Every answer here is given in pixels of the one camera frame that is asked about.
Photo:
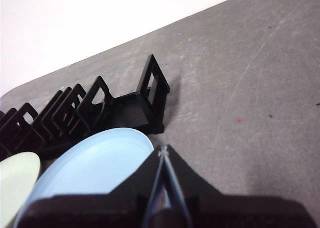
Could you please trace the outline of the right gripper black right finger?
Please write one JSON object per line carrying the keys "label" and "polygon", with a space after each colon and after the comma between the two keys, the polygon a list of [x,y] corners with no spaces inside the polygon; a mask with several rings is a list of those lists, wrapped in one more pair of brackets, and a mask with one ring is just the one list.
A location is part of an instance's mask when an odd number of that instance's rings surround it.
{"label": "right gripper black right finger", "polygon": [[316,227],[305,206],[280,196],[220,192],[170,146],[165,147],[194,227]]}

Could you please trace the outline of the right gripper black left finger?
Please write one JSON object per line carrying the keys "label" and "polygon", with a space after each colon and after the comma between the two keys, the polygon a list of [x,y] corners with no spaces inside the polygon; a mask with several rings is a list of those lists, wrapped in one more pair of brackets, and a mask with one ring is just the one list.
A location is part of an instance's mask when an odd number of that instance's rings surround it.
{"label": "right gripper black left finger", "polygon": [[15,227],[138,227],[154,198],[163,150],[157,147],[125,180],[101,192],[31,198]]}

